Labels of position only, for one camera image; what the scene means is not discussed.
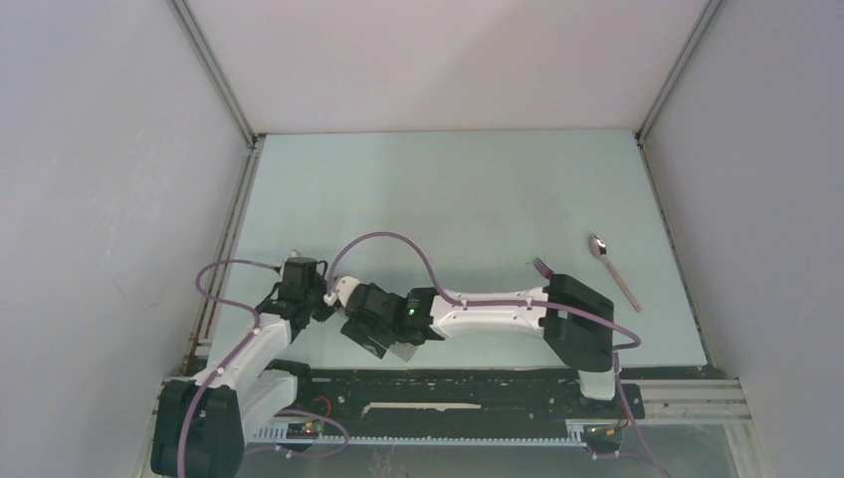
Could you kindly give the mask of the pink metal fork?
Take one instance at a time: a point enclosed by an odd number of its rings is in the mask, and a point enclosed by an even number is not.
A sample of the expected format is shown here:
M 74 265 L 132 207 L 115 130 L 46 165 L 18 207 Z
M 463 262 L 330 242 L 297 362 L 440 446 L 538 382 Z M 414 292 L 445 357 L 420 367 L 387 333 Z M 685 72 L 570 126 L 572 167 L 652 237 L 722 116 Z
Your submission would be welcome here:
M 531 263 L 543 277 L 550 279 L 554 275 L 554 271 L 539 257 L 534 257 Z

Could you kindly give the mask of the grey cloth napkin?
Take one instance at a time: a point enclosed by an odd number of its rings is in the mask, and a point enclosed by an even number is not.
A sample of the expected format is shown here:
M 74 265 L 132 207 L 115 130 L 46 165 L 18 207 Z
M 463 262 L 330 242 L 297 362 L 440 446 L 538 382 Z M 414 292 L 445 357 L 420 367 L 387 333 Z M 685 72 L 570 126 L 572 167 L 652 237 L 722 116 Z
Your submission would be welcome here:
M 418 347 L 416 345 L 401 342 L 396 342 L 388 348 L 388 351 L 390 353 L 402 359 L 403 361 L 411 361 L 411 359 L 416 354 L 417 350 Z

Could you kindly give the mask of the metal spoon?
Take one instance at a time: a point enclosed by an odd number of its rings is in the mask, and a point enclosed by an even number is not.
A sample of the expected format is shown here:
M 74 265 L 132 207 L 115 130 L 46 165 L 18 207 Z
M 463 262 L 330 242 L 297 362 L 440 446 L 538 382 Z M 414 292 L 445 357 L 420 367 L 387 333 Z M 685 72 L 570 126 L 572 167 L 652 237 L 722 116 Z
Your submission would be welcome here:
M 640 314 L 643 311 L 643 308 L 626 281 L 621 277 L 618 270 L 610 261 L 607 253 L 606 242 L 598 235 L 591 234 L 588 237 L 587 243 L 591 255 L 604 265 L 622 294 L 629 302 L 630 306 L 636 313 Z

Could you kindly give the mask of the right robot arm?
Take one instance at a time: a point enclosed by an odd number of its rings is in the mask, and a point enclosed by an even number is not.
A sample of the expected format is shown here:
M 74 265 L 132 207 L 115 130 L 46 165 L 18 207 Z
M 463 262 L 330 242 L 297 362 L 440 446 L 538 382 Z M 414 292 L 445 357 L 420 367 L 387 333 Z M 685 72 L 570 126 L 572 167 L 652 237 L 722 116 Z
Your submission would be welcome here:
M 457 293 L 439 286 L 404 296 L 350 276 L 333 280 L 324 302 L 347 317 L 344 335 L 382 357 L 398 345 L 411 349 L 480 333 L 519 334 L 543 341 L 576 371 L 582 409 L 603 416 L 619 401 L 614 378 L 614 306 L 567 275 L 543 287 L 496 293 Z

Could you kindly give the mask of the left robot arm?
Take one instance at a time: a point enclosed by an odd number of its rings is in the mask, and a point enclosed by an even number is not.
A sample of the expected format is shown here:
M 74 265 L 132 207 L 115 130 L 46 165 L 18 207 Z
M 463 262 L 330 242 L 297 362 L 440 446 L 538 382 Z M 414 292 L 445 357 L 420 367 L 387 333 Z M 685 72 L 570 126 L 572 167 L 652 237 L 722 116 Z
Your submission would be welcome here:
M 315 389 L 305 381 L 313 375 L 311 367 L 278 355 L 311 321 L 332 315 L 323 300 L 327 263 L 292 254 L 272 270 L 278 279 L 256 306 L 199 290 L 217 304 L 248 313 L 250 320 L 221 358 L 161 389 L 149 455 L 152 473 L 233 477 L 247 443 L 266 422 L 283 409 L 298 415 L 313 406 Z

